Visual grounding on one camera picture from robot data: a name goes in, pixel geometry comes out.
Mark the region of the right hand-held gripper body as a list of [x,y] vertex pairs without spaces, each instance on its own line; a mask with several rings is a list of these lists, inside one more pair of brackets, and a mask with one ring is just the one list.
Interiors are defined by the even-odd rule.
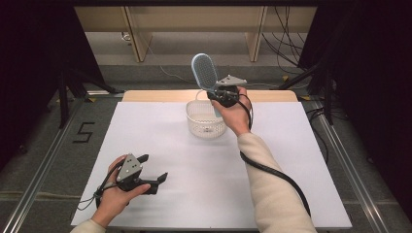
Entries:
[[245,85],[246,80],[228,75],[220,81],[217,81],[215,94],[217,101],[224,107],[229,108],[239,100],[238,87]]

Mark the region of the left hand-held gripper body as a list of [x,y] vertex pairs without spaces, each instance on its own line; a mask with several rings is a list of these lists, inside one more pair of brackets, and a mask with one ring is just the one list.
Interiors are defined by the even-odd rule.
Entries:
[[143,170],[143,163],[140,163],[132,153],[124,159],[116,182],[123,191],[130,191],[141,184],[140,174]]

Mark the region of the light blue hairbrush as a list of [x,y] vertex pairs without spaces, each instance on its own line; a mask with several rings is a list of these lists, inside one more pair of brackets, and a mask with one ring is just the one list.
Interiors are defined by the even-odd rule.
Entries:
[[217,70],[213,60],[206,53],[196,54],[191,61],[191,70],[198,86],[207,91],[214,92],[218,81]]

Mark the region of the white plastic basket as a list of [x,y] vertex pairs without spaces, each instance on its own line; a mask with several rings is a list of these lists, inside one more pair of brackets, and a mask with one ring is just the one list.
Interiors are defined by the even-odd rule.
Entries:
[[219,138],[226,131],[226,125],[211,102],[199,98],[200,93],[198,91],[195,98],[186,105],[189,132],[201,139]]

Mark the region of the person's right hand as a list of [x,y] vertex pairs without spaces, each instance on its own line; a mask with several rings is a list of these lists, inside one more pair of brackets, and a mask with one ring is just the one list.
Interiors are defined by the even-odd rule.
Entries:
[[249,126],[251,101],[247,97],[247,90],[244,87],[239,86],[238,91],[240,94],[239,103],[236,103],[230,108],[225,108],[215,100],[211,101],[212,106],[222,115],[226,126],[229,127],[237,137],[251,131]]

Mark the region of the person's left hand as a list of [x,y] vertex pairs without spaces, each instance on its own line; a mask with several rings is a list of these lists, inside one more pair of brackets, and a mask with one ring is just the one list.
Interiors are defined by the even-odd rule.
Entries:
[[130,200],[145,193],[150,187],[149,184],[142,184],[131,191],[122,191],[118,187],[106,189],[99,207],[89,221],[100,232],[104,232],[109,223],[125,209]]

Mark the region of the white table mat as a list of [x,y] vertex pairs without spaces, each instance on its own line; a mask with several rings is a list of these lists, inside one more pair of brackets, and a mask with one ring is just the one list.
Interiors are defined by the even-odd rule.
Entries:
[[[352,223],[330,176],[303,107],[298,102],[260,102],[252,130],[269,146],[283,172],[302,189],[319,230]],[[133,199],[112,224],[120,229],[256,229],[245,164],[231,131],[213,140],[189,132],[183,102],[120,102],[97,155],[83,197],[103,182],[120,155],[145,154],[141,176],[167,177],[155,195]]]

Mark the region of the wooden table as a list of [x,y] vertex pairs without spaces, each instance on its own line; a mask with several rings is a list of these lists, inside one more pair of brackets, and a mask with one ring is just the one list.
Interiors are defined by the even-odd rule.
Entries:
[[[255,102],[297,102],[297,97],[290,90],[248,90],[248,97]],[[128,90],[122,102],[188,102],[207,100],[207,94],[197,89],[182,90]]]

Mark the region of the beige wooden desk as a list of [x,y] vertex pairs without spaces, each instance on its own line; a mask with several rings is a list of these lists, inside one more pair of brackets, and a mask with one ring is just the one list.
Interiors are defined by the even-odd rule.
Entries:
[[307,33],[315,7],[77,7],[85,32],[127,32],[135,59],[145,60],[155,32],[242,32],[256,62],[264,32]]

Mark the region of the black stand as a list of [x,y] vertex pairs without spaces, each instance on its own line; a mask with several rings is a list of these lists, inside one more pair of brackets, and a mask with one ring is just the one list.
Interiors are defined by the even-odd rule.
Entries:
[[326,114],[326,120],[330,125],[333,125],[331,117],[331,98],[332,98],[332,79],[330,77],[330,72],[325,65],[320,62],[299,74],[290,81],[281,84],[277,87],[277,90],[287,90],[297,83],[305,80],[306,78],[311,78],[307,86],[307,91],[310,95],[319,95],[320,93],[324,96],[324,113]]
[[64,69],[57,78],[60,105],[60,128],[63,128],[69,120],[69,101],[66,88],[69,88],[76,98],[85,99],[87,91],[84,83],[92,83],[100,89],[108,91],[110,94],[123,93],[123,90],[111,87],[105,84],[104,81],[99,81],[83,71],[73,68]]

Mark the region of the black curtain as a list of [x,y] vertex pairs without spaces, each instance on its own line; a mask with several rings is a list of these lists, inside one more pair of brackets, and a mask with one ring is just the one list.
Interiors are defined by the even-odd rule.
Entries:
[[325,56],[336,94],[368,155],[412,222],[412,0],[313,0],[300,64]]
[[0,170],[17,153],[66,74],[103,82],[75,9],[0,0]]

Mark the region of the metal floor rail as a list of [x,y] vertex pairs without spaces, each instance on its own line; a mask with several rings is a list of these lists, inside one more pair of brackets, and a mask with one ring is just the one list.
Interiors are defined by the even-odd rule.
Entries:
[[315,100],[311,103],[311,106],[314,108],[314,118],[320,121],[323,131],[326,134],[324,138],[325,146],[331,145],[331,151],[334,152],[339,161],[345,177],[354,191],[372,230],[374,233],[389,233],[389,228],[383,219],[378,205],[367,190],[360,173],[357,171],[354,162],[351,160],[334,126],[326,119],[326,111],[321,110],[323,104],[319,100]]
[[51,113],[45,114],[26,148],[0,172],[0,233],[18,232],[83,103],[83,99],[69,103],[69,117],[62,126]]

